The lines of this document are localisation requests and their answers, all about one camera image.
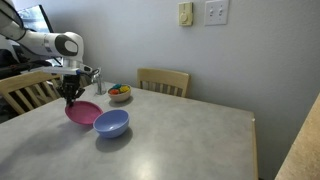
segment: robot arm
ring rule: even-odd
[[[43,56],[63,57],[63,68],[43,67],[47,73],[62,74],[62,86],[58,91],[67,105],[72,105],[84,92],[80,88],[80,74],[90,74],[92,69],[82,64],[83,40],[72,33],[40,33],[23,27],[11,0],[0,0],[0,34],[11,39],[28,51]]]

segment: table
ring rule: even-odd
[[[257,178],[252,112],[136,88],[118,104],[94,92],[80,100],[129,113],[122,136],[70,121],[60,98],[0,125],[0,179]]]
[[[320,94],[304,121],[276,180],[320,178]]]

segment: chair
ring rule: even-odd
[[[0,80],[0,94],[18,114],[33,110],[60,98],[56,88],[60,75],[41,71]]]
[[[186,97],[190,75],[165,69],[139,68],[137,79],[140,89]]]

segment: white wall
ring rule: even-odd
[[[260,177],[273,179],[320,90],[320,1],[230,0],[229,23],[178,26],[178,0],[15,0],[42,4],[55,31],[85,41],[84,62],[107,81],[136,84],[142,66],[192,75],[190,97],[250,110]]]

